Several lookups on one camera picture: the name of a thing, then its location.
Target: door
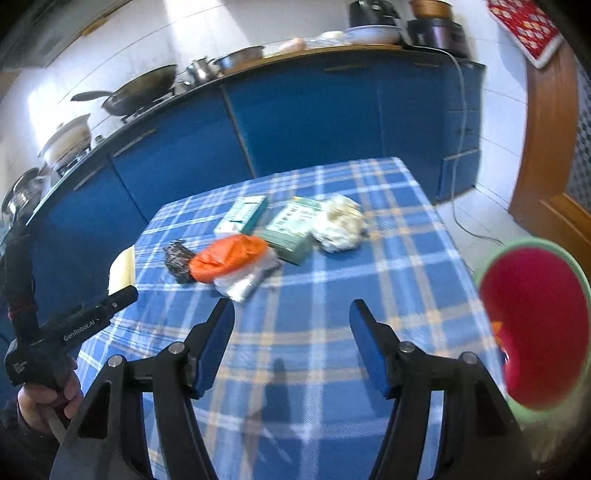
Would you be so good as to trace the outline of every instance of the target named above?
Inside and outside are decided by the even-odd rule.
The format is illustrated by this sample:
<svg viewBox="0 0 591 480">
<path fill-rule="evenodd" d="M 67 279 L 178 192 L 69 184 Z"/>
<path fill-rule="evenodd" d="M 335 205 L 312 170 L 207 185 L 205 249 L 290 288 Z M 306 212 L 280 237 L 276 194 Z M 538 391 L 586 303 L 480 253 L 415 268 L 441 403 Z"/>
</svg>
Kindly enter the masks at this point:
<svg viewBox="0 0 591 480">
<path fill-rule="evenodd" d="M 573 52 L 565 43 L 548 66 L 528 63 L 528 116 L 519 178 L 509 212 L 533 235 L 564 247 L 591 278 L 591 157 L 585 122 L 588 80 L 577 79 Z"/>
<path fill-rule="evenodd" d="M 300 59 L 228 81 L 257 176 L 382 157 L 373 61 L 363 53 Z"/>
<path fill-rule="evenodd" d="M 107 291 L 111 264 L 147 225 L 105 155 L 91 154 L 31 232 L 40 321 Z"/>
<path fill-rule="evenodd" d="M 112 148 L 113 164 L 148 220 L 167 203 L 252 178 L 217 89 L 139 119 L 127 131 L 124 145 Z"/>
<path fill-rule="evenodd" d="M 440 63 L 382 59 L 377 68 L 384 155 L 399 157 L 431 203 L 445 155 L 444 72 Z"/>
</svg>

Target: table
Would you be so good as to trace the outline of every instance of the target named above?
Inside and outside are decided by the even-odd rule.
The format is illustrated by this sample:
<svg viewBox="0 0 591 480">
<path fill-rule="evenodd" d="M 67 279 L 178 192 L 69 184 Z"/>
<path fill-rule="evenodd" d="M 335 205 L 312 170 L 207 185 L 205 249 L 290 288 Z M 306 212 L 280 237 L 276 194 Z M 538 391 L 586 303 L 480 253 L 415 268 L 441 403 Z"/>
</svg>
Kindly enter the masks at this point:
<svg viewBox="0 0 591 480">
<path fill-rule="evenodd" d="M 138 301 L 80 351 L 83 390 L 111 355 L 135 360 L 183 340 L 220 298 L 212 286 L 174 282 L 163 263 L 169 242 L 206 247 L 239 196 L 269 196 L 259 221 L 266 225 L 294 195 L 323 199 L 334 192 L 361 204 L 368 237 L 354 251 L 316 248 L 299 267 L 283 264 L 236 306 L 215 384 L 194 404 L 219 478 L 368 477 L 392 402 L 371 386 L 353 340 L 354 299 L 428 353 L 476 352 L 503 389 L 489 321 L 466 266 L 404 163 L 385 158 L 275 174 L 162 207 L 135 244 Z M 420 478 L 434 469 L 442 398 L 431 398 Z M 152 468 L 164 479 L 149 394 L 144 407 Z"/>
</svg>

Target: pan handle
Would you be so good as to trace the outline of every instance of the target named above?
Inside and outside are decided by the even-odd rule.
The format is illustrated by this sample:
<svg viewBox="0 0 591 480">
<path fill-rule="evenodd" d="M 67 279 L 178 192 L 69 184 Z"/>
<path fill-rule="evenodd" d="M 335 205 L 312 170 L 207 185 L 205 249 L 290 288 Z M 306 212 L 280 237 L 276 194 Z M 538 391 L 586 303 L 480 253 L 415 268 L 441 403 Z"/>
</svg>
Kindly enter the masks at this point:
<svg viewBox="0 0 591 480">
<path fill-rule="evenodd" d="M 88 102 L 100 97 L 110 97 L 113 92 L 107 92 L 106 90 L 91 90 L 90 92 L 82 92 L 75 94 L 70 98 L 71 102 Z"/>
</svg>

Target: frying pan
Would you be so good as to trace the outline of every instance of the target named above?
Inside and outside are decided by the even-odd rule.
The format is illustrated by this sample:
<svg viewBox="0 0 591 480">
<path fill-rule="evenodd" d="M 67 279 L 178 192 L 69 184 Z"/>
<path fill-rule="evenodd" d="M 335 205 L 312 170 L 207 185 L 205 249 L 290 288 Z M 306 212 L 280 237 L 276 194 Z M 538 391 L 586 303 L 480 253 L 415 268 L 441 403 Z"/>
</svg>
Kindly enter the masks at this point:
<svg viewBox="0 0 591 480">
<path fill-rule="evenodd" d="M 168 93 L 177 75 L 177 66 L 166 65 L 140 75 L 116 92 L 93 90 L 74 95 L 70 101 L 87 102 L 107 96 L 102 108 L 111 115 L 127 116 Z"/>
</svg>

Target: blue cabinet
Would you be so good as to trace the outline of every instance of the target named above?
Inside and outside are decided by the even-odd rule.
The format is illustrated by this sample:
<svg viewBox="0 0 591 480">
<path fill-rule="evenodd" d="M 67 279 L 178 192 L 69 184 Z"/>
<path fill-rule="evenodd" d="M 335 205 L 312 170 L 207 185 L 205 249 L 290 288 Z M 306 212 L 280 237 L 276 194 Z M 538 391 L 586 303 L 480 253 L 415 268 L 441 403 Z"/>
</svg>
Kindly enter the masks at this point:
<svg viewBox="0 0 591 480">
<path fill-rule="evenodd" d="M 455 192 L 476 182 L 480 163 L 482 71 L 462 64 L 468 107 Z M 384 57 L 376 68 L 384 154 L 400 157 L 432 203 L 451 196 L 452 157 L 458 153 L 463 102 L 453 63 L 436 54 Z"/>
<path fill-rule="evenodd" d="M 129 127 L 109 153 L 147 220 L 162 205 L 252 178 L 217 89 Z"/>
<path fill-rule="evenodd" d="M 376 78 L 384 154 L 400 157 L 435 202 L 444 156 L 443 71 L 436 63 L 385 58 Z"/>
<path fill-rule="evenodd" d="M 106 292 L 111 264 L 146 225 L 106 155 L 64 178 L 29 229 L 40 321 Z"/>
<path fill-rule="evenodd" d="M 373 58 L 318 55 L 228 79 L 255 174 L 382 157 Z"/>
</svg>

